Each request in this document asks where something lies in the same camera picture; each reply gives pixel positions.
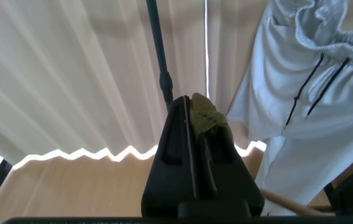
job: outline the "beige cord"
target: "beige cord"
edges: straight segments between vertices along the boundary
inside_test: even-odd
[[[299,203],[296,203],[284,196],[277,195],[273,192],[270,192],[268,190],[260,189],[259,190],[264,196],[266,200],[269,200],[275,204],[278,204],[279,206],[286,208],[297,215],[302,215],[302,216],[330,216],[334,215],[332,213],[321,213],[313,208],[301,205]]]

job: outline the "black drawstring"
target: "black drawstring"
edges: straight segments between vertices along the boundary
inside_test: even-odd
[[[308,111],[307,116],[309,116],[309,114],[311,114],[313,108],[319,103],[319,101],[321,100],[321,98],[324,96],[324,94],[326,93],[327,89],[330,87],[331,83],[334,81],[334,79],[337,78],[337,76],[340,74],[340,72],[342,71],[342,69],[344,69],[345,65],[349,62],[349,58],[346,58],[345,61],[342,63],[342,65],[338,68],[338,70],[332,75],[332,77],[330,78],[330,80],[327,82],[326,87],[324,87],[323,91],[320,93],[319,97],[316,99],[316,101],[313,103],[313,105],[311,106],[311,108]]]
[[[288,115],[288,119],[286,122],[286,126],[288,125],[288,123],[291,120],[291,117],[293,116],[294,110],[295,110],[295,106],[296,106],[296,102],[298,101],[298,99],[300,99],[302,90],[304,89],[304,87],[306,86],[306,84],[308,84],[309,80],[312,78],[313,74],[315,73],[315,71],[318,69],[318,67],[320,66],[320,63],[323,61],[323,53],[320,55],[320,60],[318,62],[318,64],[315,66],[315,68],[312,70],[311,74],[308,76],[308,78],[305,80],[305,82],[303,83],[303,85],[301,86],[300,90],[298,91],[298,94],[296,97],[294,97],[294,105],[290,111],[290,115]]]

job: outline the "fabric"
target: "fabric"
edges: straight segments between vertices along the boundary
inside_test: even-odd
[[[250,140],[270,138],[257,185],[299,203],[309,203],[353,163],[353,31],[341,30],[347,6],[272,1],[227,116],[248,127]],[[291,213],[266,202],[263,214]]]
[[[216,131],[221,128],[226,130],[227,140],[233,142],[232,131],[227,124],[225,115],[218,112],[212,102],[199,93],[194,93],[191,97],[190,121],[195,141],[198,141],[200,134],[208,131],[210,134],[216,134]]]
[[[205,94],[204,2],[157,7],[174,98]],[[159,74],[145,1],[0,0],[0,156],[150,157],[167,116]]]

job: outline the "sunlight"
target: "sunlight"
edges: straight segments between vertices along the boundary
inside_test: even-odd
[[[81,156],[87,156],[89,158],[92,159],[102,159],[105,156],[108,156],[112,161],[114,162],[120,162],[123,160],[123,158],[125,158],[128,154],[132,154],[133,156],[135,156],[137,159],[139,160],[145,160],[148,159],[150,157],[152,157],[156,151],[157,151],[157,145],[154,146],[153,148],[151,148],[149,151],[141,154],[140,152],[138,152],[134,147],[132,146],[128,146],[125,150],[123,150],[122,152],[120,152],[118,155],[114,156],[113,154],[111,154],[111,152],[109,151],[108,148],[104,148],[102,150],[100,150],[97,153],[92,153],[92,152],[88,152],[85,149],[79,149],[75,152],[72,152],[71,154],[67,154],[63,151],[61,151],[60,149],[54,150],[52,152],[49,152],[45,155],[28,155],[26,156],[22,161],[20,161],[18,164],[14,165],[13,169],[18,169],[21,168],[24,164],[26,164],[29,161],[46,161],[48,159],[52,159],[54,157],[62,157],[68,160],[75,160]],[[239,153],[239,155],[241,157],[246,157],[250,154],[251,150],[253,148],[257,148],[261,151],[265,151],[266,150],[266,144],[263,143],[262,141],[252,141],[250,142],[249,146],[247,147],[247,149],[242,149],[239,146],[234,145],[234,147],[236,148],[237,152]]]

